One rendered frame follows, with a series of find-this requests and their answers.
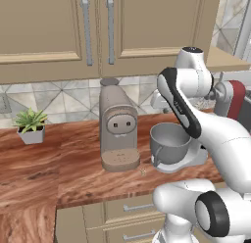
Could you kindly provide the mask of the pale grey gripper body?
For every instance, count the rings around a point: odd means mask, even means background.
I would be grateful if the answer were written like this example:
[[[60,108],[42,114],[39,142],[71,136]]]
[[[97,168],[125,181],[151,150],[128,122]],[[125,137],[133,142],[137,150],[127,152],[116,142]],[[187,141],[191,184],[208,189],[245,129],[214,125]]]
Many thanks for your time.
[[[214,113],[226,117],[233,97],[233,87],[229,81],[218,82],[215,86],[216,105]]]

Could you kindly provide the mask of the white stand mixer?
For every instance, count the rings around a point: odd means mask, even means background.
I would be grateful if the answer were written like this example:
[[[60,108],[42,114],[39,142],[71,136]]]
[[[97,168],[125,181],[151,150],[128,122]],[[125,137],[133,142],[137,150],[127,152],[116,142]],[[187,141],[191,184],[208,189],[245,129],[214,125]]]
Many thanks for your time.
[[[191,137],[188,151],[180,162],[172,165],[160,164],[155,168],[160,172],[172,173],[186,167],[203,165],[207,158],[207,150],[201,147],[201,143],[198,140]]]

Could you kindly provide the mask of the grey metal mixer bowl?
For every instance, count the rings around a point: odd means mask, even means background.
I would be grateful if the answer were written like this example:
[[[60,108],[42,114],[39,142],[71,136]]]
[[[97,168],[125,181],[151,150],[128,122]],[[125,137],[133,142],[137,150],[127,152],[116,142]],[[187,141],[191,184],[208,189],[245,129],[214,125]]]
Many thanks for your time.
[[[186,155],[191,137],[176,123],[161,122],[150,129],[150,150],[153,166],[172,165]]]

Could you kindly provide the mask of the red appliance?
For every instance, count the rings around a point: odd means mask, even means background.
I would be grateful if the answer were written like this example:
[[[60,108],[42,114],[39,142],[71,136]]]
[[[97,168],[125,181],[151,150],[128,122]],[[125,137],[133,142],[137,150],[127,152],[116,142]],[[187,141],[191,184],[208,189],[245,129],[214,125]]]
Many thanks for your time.
[[[233,89],[227,116],[240,122],[243,126],[251,125],[251,100],[245,98],[246,89],[242,82],[230,80]]]

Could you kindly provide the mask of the beige coffee machine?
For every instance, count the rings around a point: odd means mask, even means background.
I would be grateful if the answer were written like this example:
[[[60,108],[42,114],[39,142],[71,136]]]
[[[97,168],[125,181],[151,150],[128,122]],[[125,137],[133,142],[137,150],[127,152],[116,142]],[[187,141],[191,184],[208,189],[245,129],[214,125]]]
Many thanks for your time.
[[[102,78],[99,95],[99,138],[102,167],[111,172],[139,166],[137,110],[116,78]]]

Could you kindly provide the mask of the beige drawer front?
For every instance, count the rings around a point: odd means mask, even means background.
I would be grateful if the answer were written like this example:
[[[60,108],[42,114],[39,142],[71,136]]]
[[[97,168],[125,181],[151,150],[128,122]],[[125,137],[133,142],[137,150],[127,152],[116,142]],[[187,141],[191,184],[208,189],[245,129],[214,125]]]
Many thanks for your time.
[[[140,206],[146,204],[153,204],[151,194],[114,201],[107,201],[104,203],[105,222],[155,216],[160,214],[160,212],[157,211],[155,206],[152,209],[138,210],[134,212],[124,212],[124,205]]]
[[[106,243],[151,243],[154,237],[146,237],[143,239],[127,241],[123,240],[123,235],[133,236],[143,233],[149,233],[151,230],[155,230],[156,233],[162,228],[164,219],[148,219],[138,222],[132,222],[126,225],[112,227],[105,231]]]

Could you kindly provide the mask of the green plant in white pot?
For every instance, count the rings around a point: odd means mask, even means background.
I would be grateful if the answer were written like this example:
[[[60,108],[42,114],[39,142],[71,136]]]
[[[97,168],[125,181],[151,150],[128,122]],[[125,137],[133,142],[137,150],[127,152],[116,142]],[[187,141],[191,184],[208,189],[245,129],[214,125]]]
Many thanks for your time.
[[[20,111],[15,118],[17,134],[26,145],[42,143],[45,136],[47,115],[42,110],[35,112],[32,108]]]

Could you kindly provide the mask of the beige wall cupboard door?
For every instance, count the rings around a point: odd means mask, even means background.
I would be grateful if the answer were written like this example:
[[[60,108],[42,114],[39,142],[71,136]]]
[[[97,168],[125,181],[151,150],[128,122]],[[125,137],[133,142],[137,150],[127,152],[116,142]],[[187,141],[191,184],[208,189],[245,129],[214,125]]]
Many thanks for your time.
[[[158,73],[184,46],[209,52],[220,0],[114,0],[115,63],[109,65],[106,1],[95,0],[103,77]]]
[[[98,76],[95,1],[88,0],[92,66],[80,1],[0,0],[0,83]]]

